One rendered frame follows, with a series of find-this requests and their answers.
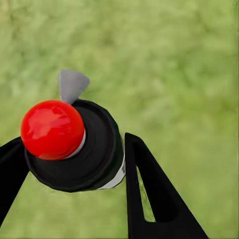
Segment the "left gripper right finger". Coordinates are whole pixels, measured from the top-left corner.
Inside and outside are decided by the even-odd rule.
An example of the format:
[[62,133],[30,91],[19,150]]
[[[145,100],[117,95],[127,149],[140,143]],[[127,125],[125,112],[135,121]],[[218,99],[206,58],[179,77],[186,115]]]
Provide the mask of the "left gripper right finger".
[[[209,239],[144,141],[125,134],[128,239]],[[136,167],[156,222],[144,219]]]

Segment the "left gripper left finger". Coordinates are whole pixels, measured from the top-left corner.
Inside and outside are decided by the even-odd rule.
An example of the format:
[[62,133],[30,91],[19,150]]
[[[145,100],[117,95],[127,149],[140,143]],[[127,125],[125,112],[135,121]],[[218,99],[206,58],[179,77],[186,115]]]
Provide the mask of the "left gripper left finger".
[[21,137],[0,147],[0,226],[28,172]]

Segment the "pesticide atomizer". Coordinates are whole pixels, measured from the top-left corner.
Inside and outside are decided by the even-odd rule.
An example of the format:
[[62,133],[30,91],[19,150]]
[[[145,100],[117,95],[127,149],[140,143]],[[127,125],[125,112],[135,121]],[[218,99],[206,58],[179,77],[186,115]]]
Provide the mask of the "pesticide atomizer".
[[113,188],[125,177],[125,148],[108,110],[77,99],[90,84],[81,72],[58,72],[60,98],[34,105],[20,137],[29,171],[39,182],[68,193]]

